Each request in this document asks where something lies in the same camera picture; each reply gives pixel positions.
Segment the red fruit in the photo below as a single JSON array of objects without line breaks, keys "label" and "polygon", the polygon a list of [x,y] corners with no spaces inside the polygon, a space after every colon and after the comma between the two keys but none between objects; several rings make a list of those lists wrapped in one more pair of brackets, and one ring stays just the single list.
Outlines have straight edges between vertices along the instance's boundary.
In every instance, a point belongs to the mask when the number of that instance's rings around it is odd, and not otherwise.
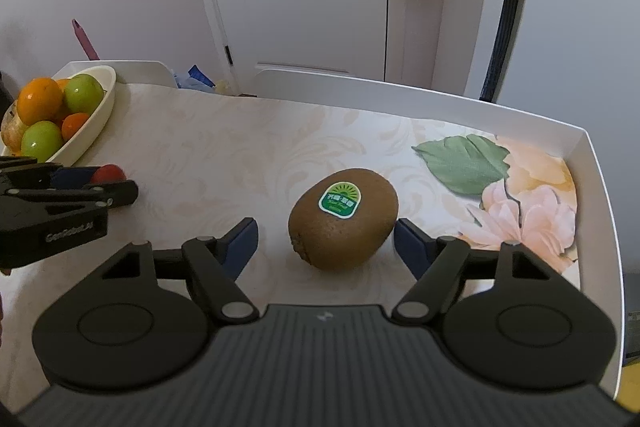
[{"label": "red fruit", "polygon": [[97,171],[94,172],[94,175],[91,176],[91,180],[89,182],[93,184],[123,182],[126,179],[127,177],[124,171],[117,165],[110,163],[98,168]]}]

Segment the sun logo on sticker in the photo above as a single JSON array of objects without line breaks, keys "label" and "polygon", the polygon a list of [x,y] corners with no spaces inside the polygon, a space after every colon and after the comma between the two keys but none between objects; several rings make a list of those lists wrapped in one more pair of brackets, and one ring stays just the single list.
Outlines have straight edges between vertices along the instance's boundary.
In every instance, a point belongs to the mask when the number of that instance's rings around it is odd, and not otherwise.
[{"label": "sun logo on sticker", "polygon": [[360,192],[357,187],[350,183],[338,183],[331,187],[329,190],[330,194],[341,194],[343,196],[347,196],[353,201],[357,201],[360,195]]}]

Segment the sticker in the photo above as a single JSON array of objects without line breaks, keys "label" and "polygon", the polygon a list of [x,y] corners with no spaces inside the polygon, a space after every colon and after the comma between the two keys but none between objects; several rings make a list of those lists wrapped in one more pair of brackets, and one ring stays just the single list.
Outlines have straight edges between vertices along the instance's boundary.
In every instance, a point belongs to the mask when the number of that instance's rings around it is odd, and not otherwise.
[{"label": "sticker", "polygon": [[340,219],[349,219],[355,214],[362,196],[360,189],[350,182],[337,182],[325,190],[318,201],[320,210]]}]

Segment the table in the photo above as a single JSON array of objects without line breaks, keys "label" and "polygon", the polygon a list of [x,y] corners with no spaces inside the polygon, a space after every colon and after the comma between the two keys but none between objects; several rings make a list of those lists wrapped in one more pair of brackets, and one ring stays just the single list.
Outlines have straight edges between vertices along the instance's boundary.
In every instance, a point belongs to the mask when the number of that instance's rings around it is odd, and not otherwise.
[{"label": "table", "polygon": [[[79,164],[122,166],[140,197],[110,213],[105,238],[0,278],[0,401],[17,410],[46,388],[31,347],[36,318],[129,242],[177,248],[254,217],[260,243],[238,285],[260,309],[268,303],[391,308],[415,280],[390,240],[358,269],[322,273],[293,252],[290,210],[332,172],[369,168],[396,188],[400,217],[432,236],[455,233],[460,220],[472,220],[463,198],[450,194],[411,146],[471,131],[478,132],[366,110],[118,84],[111,118]],[[180,283],[161,285],[187,295]]]}]

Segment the cream-colored bowl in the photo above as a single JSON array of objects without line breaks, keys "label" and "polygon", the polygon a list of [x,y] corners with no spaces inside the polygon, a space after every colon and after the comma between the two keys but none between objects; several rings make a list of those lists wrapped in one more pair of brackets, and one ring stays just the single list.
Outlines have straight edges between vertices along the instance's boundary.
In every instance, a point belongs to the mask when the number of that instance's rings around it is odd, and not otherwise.
[{"label": "cream-colored bowl", "polygon": [[[80,130],[72,137],[71,140],[66,142],[51,158],[49,162],[60,163],[65,167],[70,167],[78,161],[80,156],[91,147],[91,144],[100,134],[102,128],[109,120],[111,111],[113,110],[113,102],[115,97],[115,85],[116,85],[116,72],[110,66],[94,66],[79,73],[90,74],[95,78],[102,89],[105,90],[104,98],[100,102],[100,105],[96,108],[94,113],[89,117],[89,120],[84,122],[84,125]],[[7,111],[15,110],[14,105]],[[2,156],[11,156],[11,150],[2,144]]]}]

